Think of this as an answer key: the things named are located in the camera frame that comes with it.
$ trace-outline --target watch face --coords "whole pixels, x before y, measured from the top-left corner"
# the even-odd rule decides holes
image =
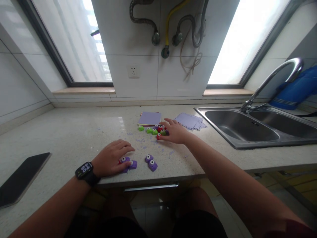
[[[75,175],[77,178],[81,179],[86,174],[88,174],[92,169],[92,164],[90,162],[86,162],[76,170]]]

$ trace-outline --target double sink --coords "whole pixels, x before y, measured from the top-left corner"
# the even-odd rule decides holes
[[[317,123],[272,107],[243,113],[239,108],[195,110],[235,149],[317,143]]]

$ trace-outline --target window sill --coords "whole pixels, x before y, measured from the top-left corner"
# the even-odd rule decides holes
[[[79,87],[79,88],[65,88],[53,92],[53,95],[66,95],[66,94],[115,94],[113,87]]]
[[[203,97],[251,96],[253,93],[247,89],[206,89]]]

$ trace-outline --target kitchen counter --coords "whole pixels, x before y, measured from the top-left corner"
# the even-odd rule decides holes
[[[167,105],[131,107],[56,108],[0,136],[0,184],[29,156],[51,152],[52,156],[15,205],[0,210],[0,234],[8,236],[57,192],[76,168],[91,161],[110,142],[123,139],[136,149],[128,156],[138,162],[136,170],[104,178],[101,186],[123,186],[177,181],[204,176],[204,171],[184,145],[157,141],[139,132],[142,111],[161,112],[175,118],[181,112],[199,116],[194,107],[237,107],[240,104]],[[236,150],[206,121],[195,135],[246,171],[271,171],[317,163],[317,145]],[[144,158],[154,156],[158,168],[147,167]]]

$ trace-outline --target smartwatch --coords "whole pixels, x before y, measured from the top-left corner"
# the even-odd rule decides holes
[[[100,178],[92,170],[91,162],[86,162],[75,171],[75,176],[77,179],[85,180],[91,187],[94,187],[100,181]]]

